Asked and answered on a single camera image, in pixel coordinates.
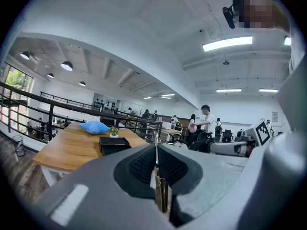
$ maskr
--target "trash can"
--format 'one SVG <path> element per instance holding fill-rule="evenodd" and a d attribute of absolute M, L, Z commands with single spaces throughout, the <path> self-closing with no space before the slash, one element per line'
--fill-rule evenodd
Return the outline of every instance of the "trash can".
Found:
<path fill-rule="evenodd" d="M 25 155 L 24 150 L 24 138 L 22 136 L 13 136 L 12 137 L 15 152 L 17 154 L 17 157 L 22 157 Z"/>

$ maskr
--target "green tree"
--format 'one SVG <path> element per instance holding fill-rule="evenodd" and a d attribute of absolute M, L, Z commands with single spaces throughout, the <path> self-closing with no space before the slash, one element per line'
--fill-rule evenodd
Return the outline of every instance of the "green tree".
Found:
<path fill-rule="evenodd" d="M 19 90 L 22 89 L 23 83 L 24 83 L 25 74 L 21 71 L 15 70 L 15 71 L 9 71 L 8 77 L 6 79 L 6 84 L 17 88 Z"/>

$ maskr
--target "qr code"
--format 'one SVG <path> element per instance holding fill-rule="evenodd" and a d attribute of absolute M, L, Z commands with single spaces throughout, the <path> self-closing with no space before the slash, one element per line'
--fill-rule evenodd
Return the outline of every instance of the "qr code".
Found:
<path fill-rule="evenodd" d="M 270 139 L 270 133 L 264 122 L 262 122 L 258 127 L 256 127 L 256 132 L 261 146 L 266 143 L 268 139 Z"/>

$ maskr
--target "potted plant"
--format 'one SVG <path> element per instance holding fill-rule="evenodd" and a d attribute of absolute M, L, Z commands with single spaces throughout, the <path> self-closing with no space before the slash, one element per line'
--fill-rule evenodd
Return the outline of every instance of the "potted plant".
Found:
<path fill-rule="evenodd" d="M 109 133 L 111 138 L 118 138 L 118 129 L 116 127 L 111 127 Z"/>

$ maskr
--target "white table leg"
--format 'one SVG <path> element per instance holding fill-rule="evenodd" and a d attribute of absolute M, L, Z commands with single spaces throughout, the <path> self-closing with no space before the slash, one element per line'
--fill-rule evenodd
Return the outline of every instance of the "white table leg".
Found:
<path fill-rule="evenodd" d="M 44 166 L 40 167 L 42 168 L 43 174 L 49 186 L 52 186 L 54 183 L 57 182 L 57 179 L 54 177 L 54 175 L 50 172 L 50 170 L 47 167 Z"/>

